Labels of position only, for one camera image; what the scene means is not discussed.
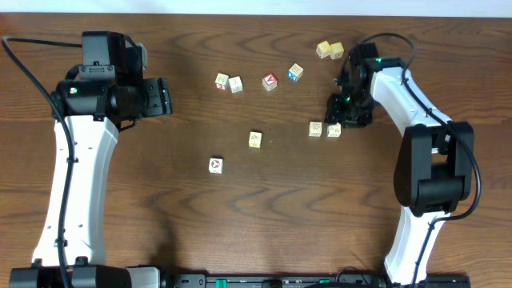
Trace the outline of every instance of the green component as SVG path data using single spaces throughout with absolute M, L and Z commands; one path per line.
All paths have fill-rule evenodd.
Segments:
M 227 280 L 217 279 L 217 285 L 215 288 L 227 288 Z

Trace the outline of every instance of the yellow cube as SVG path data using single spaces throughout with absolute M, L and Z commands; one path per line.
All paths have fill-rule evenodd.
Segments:
M 330 45 L 327 41 L 317 45 L 317 54 L 320 58 L 325 58 L 330 54 Z
M 343 45 L 341 42 L 333 43 L 330 45 L 330 58 L 335 60 L 343 56 Z

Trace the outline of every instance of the wooden block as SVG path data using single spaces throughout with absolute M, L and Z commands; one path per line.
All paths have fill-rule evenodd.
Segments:
M 259 132 L 250 132 L 249 147 L 259 148 L 262 145 L 262 134 Z
M 288 78 L 290 78 L 292 81 L 296 82 L 302 76 L 302 73 L 304 73 L 304 69 L 302 67 L 300 67 L 297 63 L 295 63 L 288 70 Z
M 230 87 L 231 87 L 231 93 L 237 93 L 242 91 L 242 80 L 240 79 L 240 76 L 230 78 Z
M 278 79 L 275 77 L 273 73 L 270 73 L 267 76 L 263 77 L 263 87 L 265 87 L 267 91 L 270 91 L 277 86 Z
M 215 79 L 215 88 L 220 90 L 225 90 L 227 88 L 227 80 L 230 76 L 226 74 L 219 73 Z
M 208 169 L 210 173 L 222 174 L 222 168 L 224 167 L 224 163 L 220 158 L 210 158 L 210 164 L 208 165 Z
M 329 125 L 327 127 L 327 137 L 339 137 L 342 134 L 342 125 L 340 123 Z
M 343 56 L 343 45 L 341 42 L 333 43 L 330 45 L 330 58 L 335 60 Z
M 310 136 L 311 137 L 322 136 L 322 123 L 321 122 L 310 122 Z
M 330 45 L 327 41 L 317 45 L 317 54 L 320 58 L 325 58 L 330 55 Z

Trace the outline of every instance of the small cube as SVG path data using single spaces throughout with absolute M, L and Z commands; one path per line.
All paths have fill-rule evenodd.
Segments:
M 300 67 L 297 63 L 295 63 L 289 70 L 288 70 L 288 78 L 290 78 L 293 82 L 296 82 L 304 72 L 304 69 Z
M 330 55 L 330 45 L 327 41 L 317 45 L 317 54 L 320 58 L 325 58 Z
M 230 76 L 226 74 L 219 73 L 215 79 L 215 87 L 220 90 L 225 90 L 227 88 L 227 80 Z
M 273 73 L 270 73 L 267 76 L 263 77 L 263 87 L 265 87 L 267 91 L 270 91 L 277 86 L 278 79 L 275 77 Z
M 249 147 L 259 148 L 262 145 L 262 134 L 259 132 L 250 132 Z
M 321 122 L 310 122 L 310 136 L 311 137 L 322 136 L 322 123 Z
M 330 45 L 330 58 L 335 60 L 343 56 L 343 45 L 341 42 L 333 43 Z
M 210 165 L 208 166 L 210 173 L 222 174 L 222 167 L 223 167 L 222 159 L 210 158 Z
M 339 137 L 342 134 L 342 125 L 336 123 L 327 127 L 327 137 Z
M 230 78 L 231 93 L 237 93 L 242 91 L 242 80 L 240 76 Z

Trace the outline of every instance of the white wall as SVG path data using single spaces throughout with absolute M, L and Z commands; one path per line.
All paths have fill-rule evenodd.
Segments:
M 512 0 L 0 0 L 0 11 L 512 18 Z

